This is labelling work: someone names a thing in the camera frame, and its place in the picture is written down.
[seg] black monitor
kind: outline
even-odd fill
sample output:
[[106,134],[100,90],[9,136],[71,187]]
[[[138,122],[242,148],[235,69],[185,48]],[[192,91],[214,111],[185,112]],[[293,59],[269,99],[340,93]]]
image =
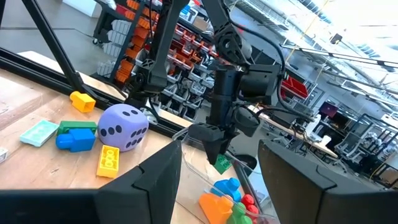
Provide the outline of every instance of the black monitor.
[[346,128],[349,118],[340,112],[337,112],[332,118],[330,118],[331,122],[335,123],[339,129],[343,130]]

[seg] red toy block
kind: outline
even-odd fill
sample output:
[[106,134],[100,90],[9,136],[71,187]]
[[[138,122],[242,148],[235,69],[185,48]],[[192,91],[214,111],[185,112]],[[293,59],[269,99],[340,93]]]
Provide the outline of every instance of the red toy block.
[[[256,215],[259,214],[259,210],[258,210],[258,208],[257,208],[255,205],[249,205],[249,206],[247,206],[247,207],[246,207],[246,210],[247,210],[248,212],[251,212],[251,213],[256,214]],[[247,215],[248,215],[248,217],[251,218],[251,220],[253,221],[253,223],[256,222],[256,218],[257,218],[256,216],[251,215],[251,214],[247,214]]]
[[254,198],[249,194],[245,194],[241,202],[244,204],[247,210],[249,205],[254,205]]

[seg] yellow lego brick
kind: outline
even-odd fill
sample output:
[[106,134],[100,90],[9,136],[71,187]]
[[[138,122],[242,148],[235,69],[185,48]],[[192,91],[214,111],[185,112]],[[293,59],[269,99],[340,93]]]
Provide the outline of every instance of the yellow lego brick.
[[74,106],[82,113],[88,113],[93,111],[94,109],[95,100],[86,93],[79,93],[78,91],[74,91],[70,95],[70,99],[72,100],[72,106]]
[[99,158],[97,175],[116,178],[119,171],[119,148],[103,146]]

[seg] light blue lego brick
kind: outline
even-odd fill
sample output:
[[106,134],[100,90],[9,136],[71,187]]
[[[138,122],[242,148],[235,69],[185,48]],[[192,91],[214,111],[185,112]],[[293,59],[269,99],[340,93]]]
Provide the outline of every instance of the light blue lego brick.
[[59,125],[42,120],[27,130],[19,137],[19,140],[35,147],[41,147],[56,132]]

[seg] caster wheel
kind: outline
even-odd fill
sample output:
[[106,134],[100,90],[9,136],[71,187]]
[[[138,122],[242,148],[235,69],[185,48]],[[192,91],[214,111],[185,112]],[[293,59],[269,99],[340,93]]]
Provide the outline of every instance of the caster wheel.
[[97,38],[94,38],[93,39],[93,44],[94,45],[102,44],[102,41],[98,40]]

